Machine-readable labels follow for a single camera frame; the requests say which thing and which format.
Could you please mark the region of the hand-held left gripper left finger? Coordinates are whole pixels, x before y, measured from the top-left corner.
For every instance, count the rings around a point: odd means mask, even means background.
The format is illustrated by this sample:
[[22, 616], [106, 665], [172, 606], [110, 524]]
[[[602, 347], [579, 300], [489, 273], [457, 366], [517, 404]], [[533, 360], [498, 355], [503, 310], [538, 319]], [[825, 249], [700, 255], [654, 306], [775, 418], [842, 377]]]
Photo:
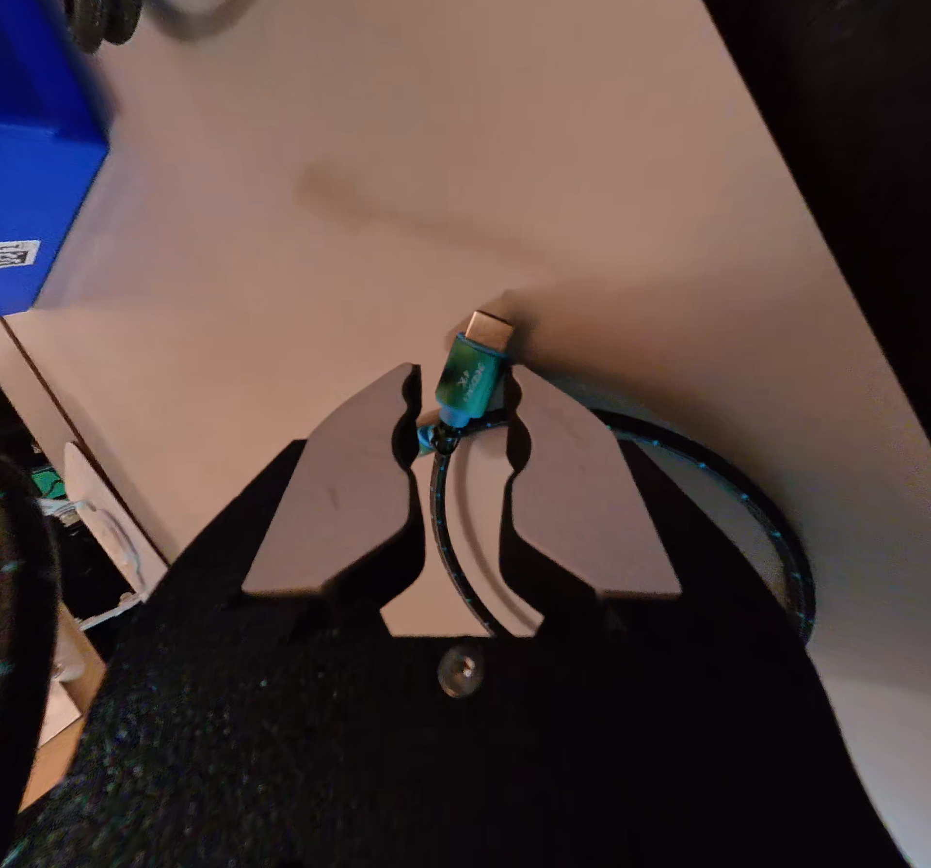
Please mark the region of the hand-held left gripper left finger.
[[382, 608], [425, 565], [413, 461], [421, 368], [402, 363], [308, 435], [242, 593]]

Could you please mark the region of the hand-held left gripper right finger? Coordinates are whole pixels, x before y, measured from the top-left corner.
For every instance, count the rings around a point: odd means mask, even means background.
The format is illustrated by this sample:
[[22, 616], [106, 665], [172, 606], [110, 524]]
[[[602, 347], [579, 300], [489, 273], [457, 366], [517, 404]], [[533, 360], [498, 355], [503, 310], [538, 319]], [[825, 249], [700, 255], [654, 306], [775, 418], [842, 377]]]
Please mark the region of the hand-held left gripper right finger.
[[589, 409], [528, 367], [506, 379], [499, 566], [545, 621], [582, 621], [603, 600], [671, 601], [680, 580], [625, 455]]

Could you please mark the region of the blue plastic bin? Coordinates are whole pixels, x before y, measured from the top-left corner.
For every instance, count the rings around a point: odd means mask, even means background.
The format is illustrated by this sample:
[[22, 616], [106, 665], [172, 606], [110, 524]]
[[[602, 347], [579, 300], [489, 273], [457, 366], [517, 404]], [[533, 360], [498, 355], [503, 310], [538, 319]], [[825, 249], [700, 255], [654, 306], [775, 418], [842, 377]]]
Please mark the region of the blue plastic bin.
[[37, 301], [109, 150], [58, 0], [1, 0], [1, 315]]

